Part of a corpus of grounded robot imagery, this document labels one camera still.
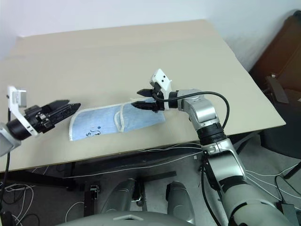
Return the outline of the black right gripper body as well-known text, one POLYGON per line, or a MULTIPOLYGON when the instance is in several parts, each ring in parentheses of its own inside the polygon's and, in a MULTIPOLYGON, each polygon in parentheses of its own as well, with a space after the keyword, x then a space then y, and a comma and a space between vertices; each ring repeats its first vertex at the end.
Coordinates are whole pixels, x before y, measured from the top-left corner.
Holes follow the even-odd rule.
POLYGON ((158 99, 164 99, 163 93, 161 91, 161 87, 159 84, 154 84, 153 90, 152 90, 152 97, 155 100, 155 106, 153 107, 152 111, 153 112, 158 112, 158 111, 164 111, 164 102, 159 101, 158 99))

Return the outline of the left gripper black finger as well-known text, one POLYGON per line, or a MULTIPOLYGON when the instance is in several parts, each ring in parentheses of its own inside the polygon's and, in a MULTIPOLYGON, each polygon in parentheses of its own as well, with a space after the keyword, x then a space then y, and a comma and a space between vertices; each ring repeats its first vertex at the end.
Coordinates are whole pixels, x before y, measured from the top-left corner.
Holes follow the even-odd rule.
POLYGON ((66 104, 64 106, 59 107, 58 109, 54 110, 50 113, 50 120, 53 124, 57 124, 64 119, 72 116, 76 113, 76 111, 80 108, 80 103, 74 104, 66 104))
POLYGON ((46 105, 47 111, 55 111, 63 106, 66 106, 69 100, 56 100, 46 105))

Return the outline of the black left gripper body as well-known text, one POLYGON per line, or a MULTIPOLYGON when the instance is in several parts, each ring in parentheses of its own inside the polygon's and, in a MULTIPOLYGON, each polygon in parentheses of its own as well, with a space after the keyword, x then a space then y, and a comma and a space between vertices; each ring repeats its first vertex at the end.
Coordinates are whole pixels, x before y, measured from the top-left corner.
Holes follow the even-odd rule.
POLYGON ((55 127, 49 114, 52 112, 50 105, 39 107, 34 105, 25 109, 25 119, 38 133, 46 133, 55 127))

